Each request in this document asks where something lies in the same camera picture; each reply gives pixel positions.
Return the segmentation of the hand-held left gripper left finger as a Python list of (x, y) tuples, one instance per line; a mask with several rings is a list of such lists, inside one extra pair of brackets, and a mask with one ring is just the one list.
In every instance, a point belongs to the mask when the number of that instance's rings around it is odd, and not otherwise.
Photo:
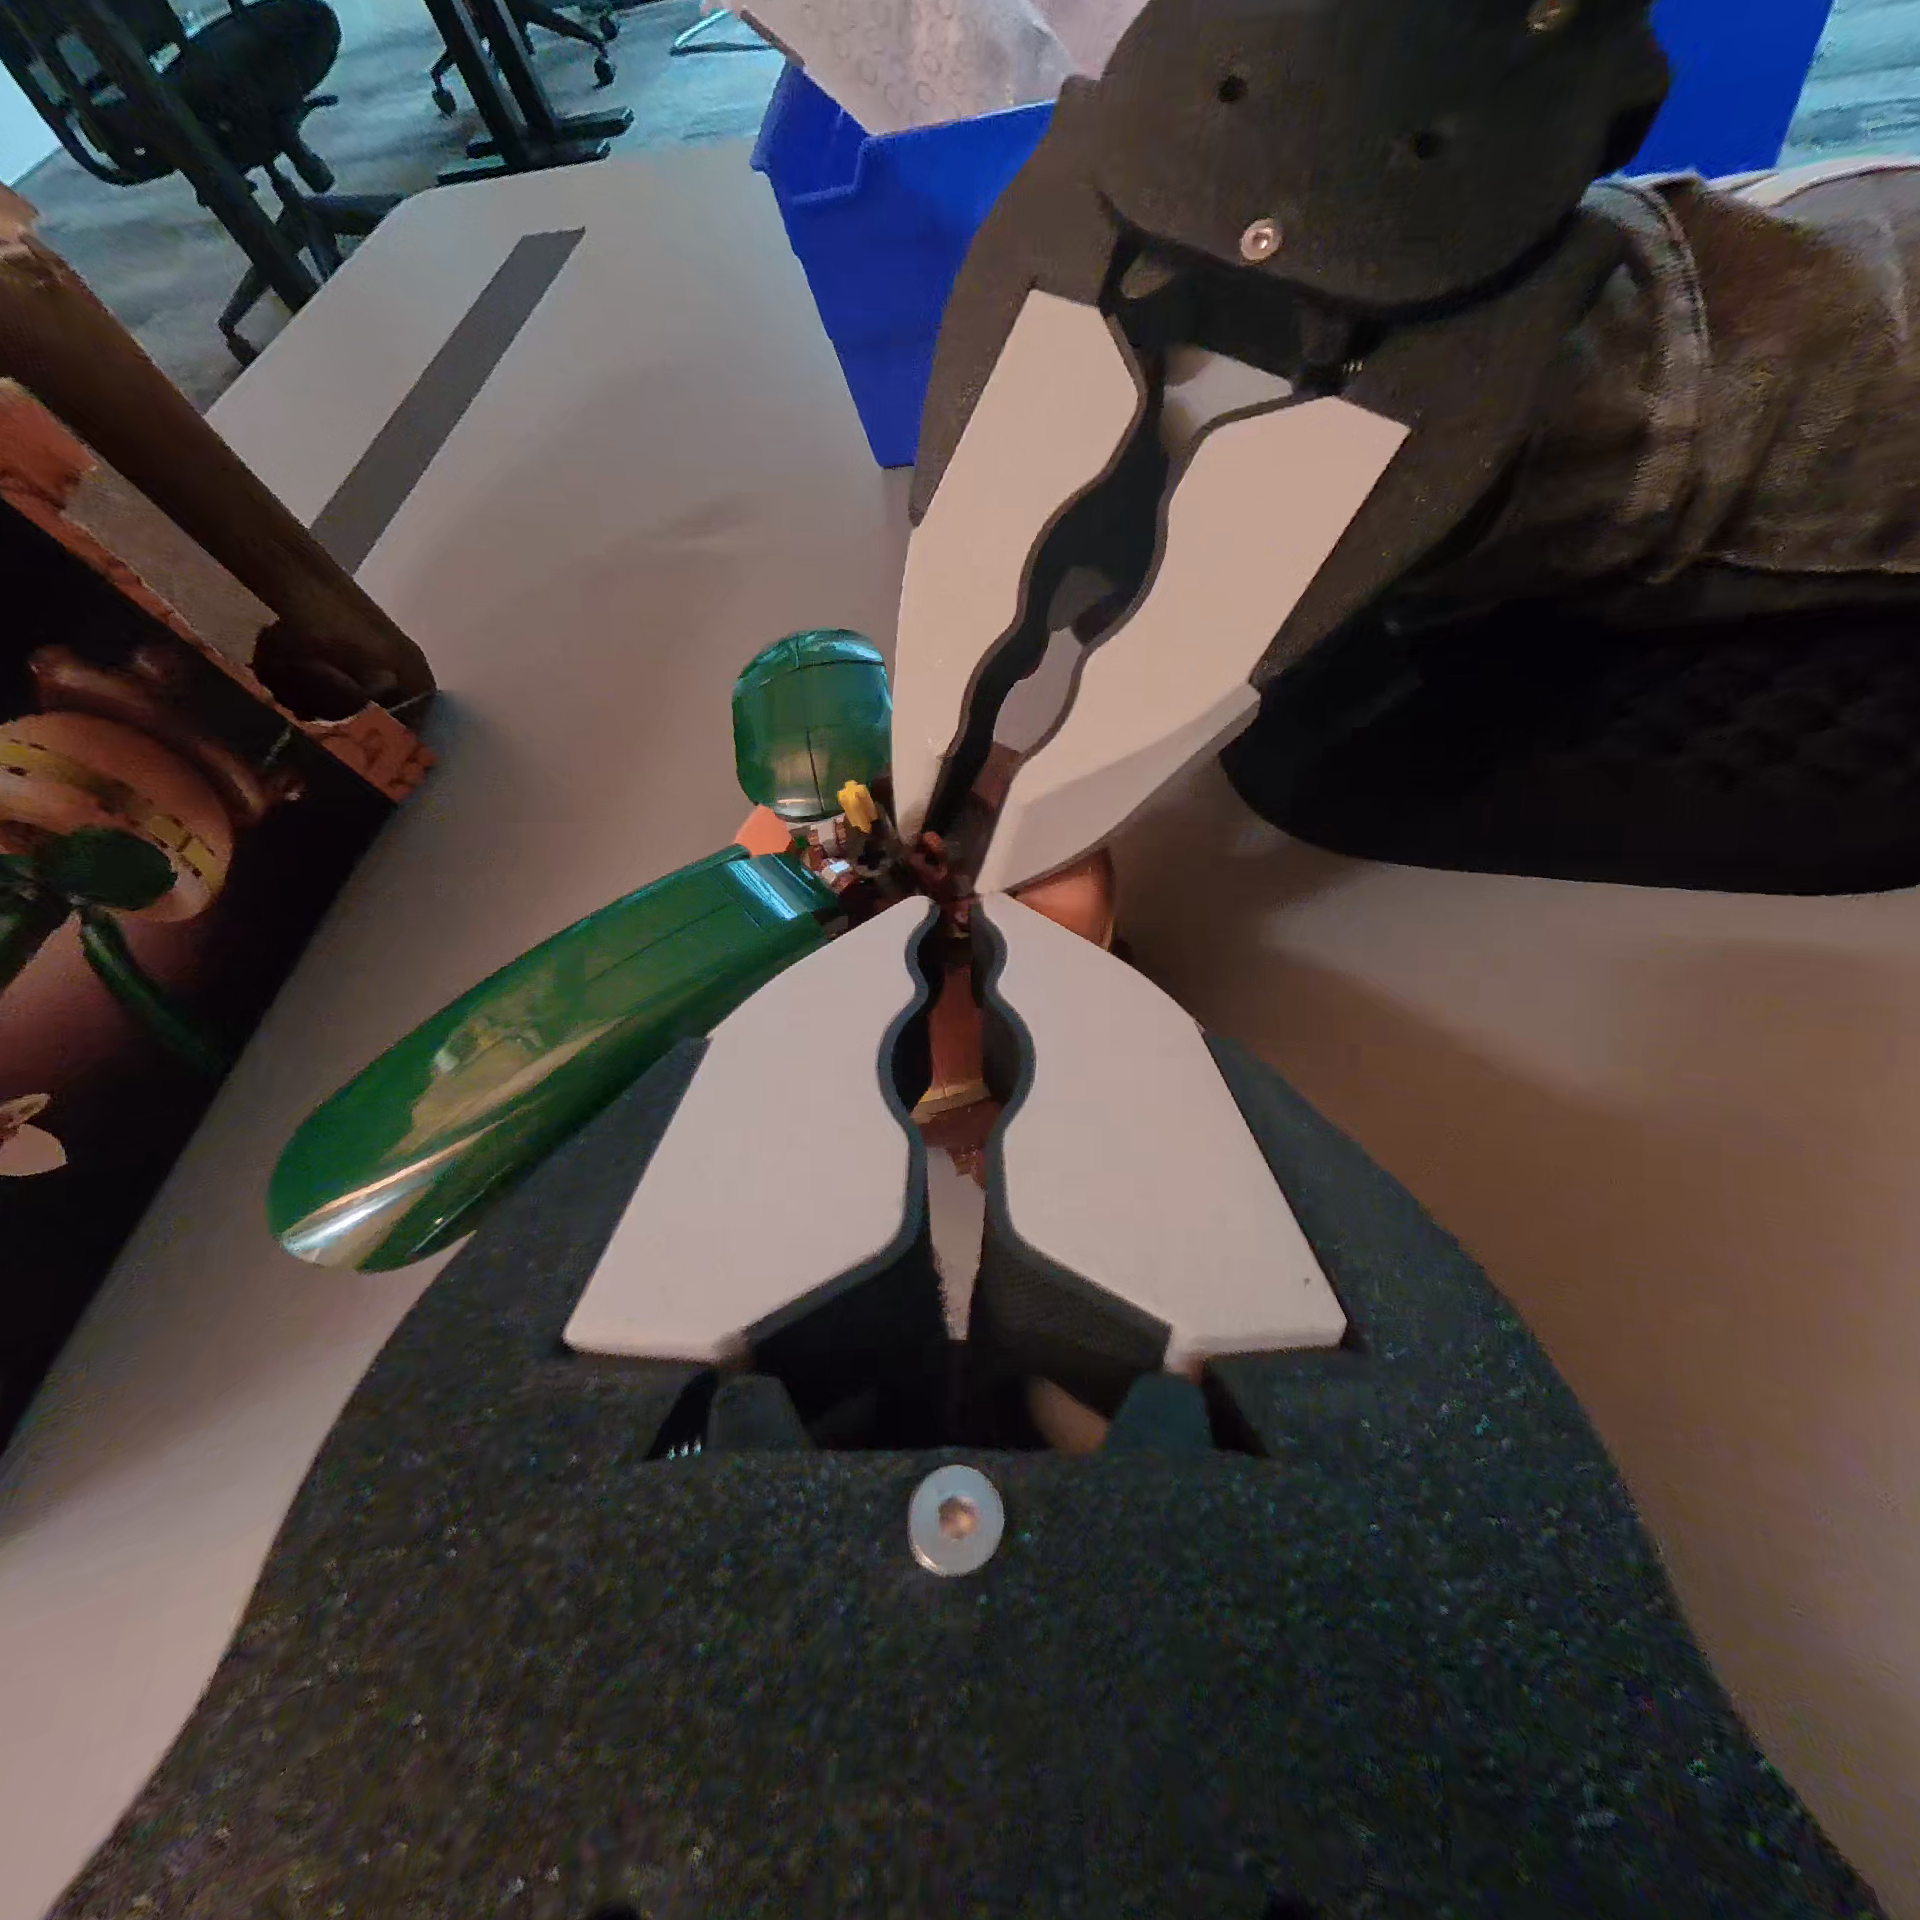
[(884, 1047), (923, 1009), (929, 899), (783, 968), (706, 1039), (562, 1341), (586, 1357), (743, 1359), (884, 1255), (910, 1137)]

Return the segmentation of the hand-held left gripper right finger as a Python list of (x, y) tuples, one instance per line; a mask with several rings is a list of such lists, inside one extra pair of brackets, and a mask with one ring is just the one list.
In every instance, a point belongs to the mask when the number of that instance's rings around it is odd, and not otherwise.
[(1034, 908), (973, 908), (1003, 1077), (973, 1332), (1020, 1375), (1330, 1351), (1349, 1318), (1202, 1029)]

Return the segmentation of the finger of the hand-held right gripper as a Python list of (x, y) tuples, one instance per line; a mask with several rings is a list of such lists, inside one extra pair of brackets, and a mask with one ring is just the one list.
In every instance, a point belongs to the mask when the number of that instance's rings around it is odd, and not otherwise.
[[(1103, 847), (1164, 784), (1163, 387), (1093, 307), (1030, 291), (909, 535), (894, 648), (904, 839)], [(979, 784), (996, 724), (1077, 617), (1042, 738)]]
[(1100, 849), (1257, 711), (1254, 668), (1304, 602), (1409, 428), (1339, 398), (1213, 421), (1164, 497), (1156, 564), (1020, 761), (976, 889)]

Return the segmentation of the blue plastic bin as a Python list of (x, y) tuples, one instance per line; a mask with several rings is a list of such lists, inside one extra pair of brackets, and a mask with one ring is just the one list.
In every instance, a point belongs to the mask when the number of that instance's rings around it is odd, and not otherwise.
[[(1656, 2), (1669, 101), (1627, 174), (1753, 174), (1787, 127), (1834, 2)], [(987, 209), (1024, 165), (1050, 98), (947, 122), (876, 131), (789, 64), (750, 165), (880, 469), (917, 458), (939, 319)]]

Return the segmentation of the rounded green lego leaf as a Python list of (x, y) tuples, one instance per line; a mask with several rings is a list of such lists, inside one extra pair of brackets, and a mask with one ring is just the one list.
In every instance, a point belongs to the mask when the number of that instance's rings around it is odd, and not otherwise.
[(844, 628), (769, 644), (730, 688), (739, 791), (784, 827), (839, 815), (844, 784), (890, 772), (894, 704), (880, 648)]

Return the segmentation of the circle print white paper bag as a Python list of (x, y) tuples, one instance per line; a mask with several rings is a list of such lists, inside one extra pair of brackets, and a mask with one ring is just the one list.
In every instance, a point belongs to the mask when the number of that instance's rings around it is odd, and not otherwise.
[(724, 2), (870, 134), (1053, 104), (1140, 2)]

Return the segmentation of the person's right forearm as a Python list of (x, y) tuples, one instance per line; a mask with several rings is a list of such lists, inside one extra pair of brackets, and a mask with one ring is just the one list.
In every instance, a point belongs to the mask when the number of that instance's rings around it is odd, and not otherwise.
[(1413, 607), (1547, 599), (1620, 627), (1913, 614), (1917, 161), (1653, 174), (1587, 201), (1622, 265)]

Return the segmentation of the orchid print lego box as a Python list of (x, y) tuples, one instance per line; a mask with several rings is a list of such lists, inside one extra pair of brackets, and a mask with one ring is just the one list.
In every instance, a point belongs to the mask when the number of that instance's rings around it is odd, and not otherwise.
[(419, 785), (433, 695), (4, 187), (4, 1444)]

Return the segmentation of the long office table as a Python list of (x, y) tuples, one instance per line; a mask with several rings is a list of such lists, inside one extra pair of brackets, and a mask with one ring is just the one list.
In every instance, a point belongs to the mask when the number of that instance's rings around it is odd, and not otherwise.
[(632, 131), (632, 109), (553, 109), (512, 2), (424, 2), (424, 12), (482, 122), (466, 147), (467, 165), (443, 182), (602, 161)]

